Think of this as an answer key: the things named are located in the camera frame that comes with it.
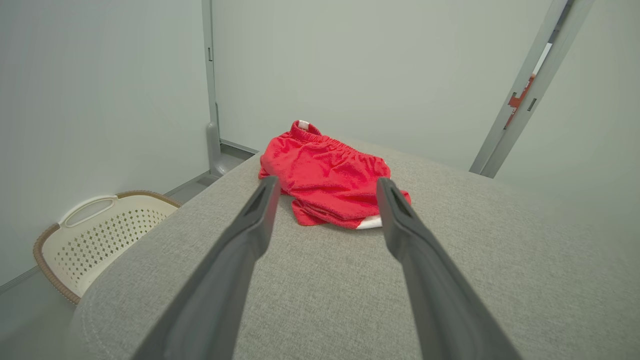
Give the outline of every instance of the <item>baseboard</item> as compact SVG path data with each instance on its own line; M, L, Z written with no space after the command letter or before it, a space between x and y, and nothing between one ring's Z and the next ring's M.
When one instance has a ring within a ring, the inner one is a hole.
M191 185L191 184L193 184L193 183L197 183L197 182L198 182L198 180L200 180L200 179L201 179L201 178L203 178L203 177L213 177L213 178L215 178L215 179L217 179L217 178L218 178L218 177L216 177L216 176L211 175L211 174L207 171L207 172L204 172L204 173L202 173L202 174L200 174L200 175L198 175L198 176L194 177L193 179L191 179L191 180L187 181L186 183L184 183L184 184L182 184L182 185L178 186L177 188L175 188L175 189L173 189L173 190L170 190L170 191L169 191L168 193L166 193L164 196L169 196L169 197L170 197L171 195L173 195L174 193L179 192L180 190L184 189L185 187L187 187L187 186L189 186L189 185Z
M259 152L258 150L255 150L255 149L252 149L250 147L246 147L246 146L240 145L239 143L230 142L230 141L225 140L225 139L220 139L220 143L222 145L235 147L236 149L242 150L244 152L248 152L249 154L252 154L252 155L255 155L255 154L257 154Z
M40 268L37 266L34 266L33 268L27 270L27 272L23 273L22 275L18 275L18 277L16 277L15 279L9 281L8 283L0 286L0 295L2 295L4 292L6 292L7 290L9 290L10 288L20 284L22 281L25 281L26 279L29 279L33 274L37 273L40 271Z

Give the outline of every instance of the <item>fabric texture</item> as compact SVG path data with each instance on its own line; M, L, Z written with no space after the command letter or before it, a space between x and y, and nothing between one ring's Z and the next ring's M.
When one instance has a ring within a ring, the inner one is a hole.
M274 138L260 157L260 179L280 179L300 225L331 223L347 229L382 226L376 183L390 177L382 158L365 154L322 135L312 124L296 121ZM409 203L411 198L403 192Z
M385 159L524 359L640 358L640 241L554 201L355 140ZM84 294L70 359L129 359L259 180L254 156L187 202ZM235 359L420 359L382 229L301 227L281 197Z

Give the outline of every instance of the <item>red shorts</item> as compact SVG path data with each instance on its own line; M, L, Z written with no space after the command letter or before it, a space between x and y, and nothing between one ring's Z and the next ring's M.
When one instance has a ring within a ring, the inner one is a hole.
M296 121L290 131L271 140L260 164L260 179L277 176L282 193L296 198L292 207L300 225L331 223L348 229L382 225L376 183L379 177L390 177L391 170L381 158ZM411 203L409 194L403 194Z

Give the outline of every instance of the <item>floor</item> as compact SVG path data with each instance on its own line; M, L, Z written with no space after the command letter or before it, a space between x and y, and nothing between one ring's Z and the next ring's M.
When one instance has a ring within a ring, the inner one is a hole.
M221 148L222 162L229 169L252 155L226 145ZM208 174L200 176L167 195L185 203L217 179ZM30 272L20 283L0 293L0 359L65 359L64 329L69 325L75 308L41 271Z

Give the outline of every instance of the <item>white trim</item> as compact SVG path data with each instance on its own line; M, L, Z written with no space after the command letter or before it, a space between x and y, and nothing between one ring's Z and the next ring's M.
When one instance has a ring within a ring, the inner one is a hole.
M382 218L380 215L373 215L372 217L365 217L364 220L356 227L356 230L372 229L374 227L382 226Z

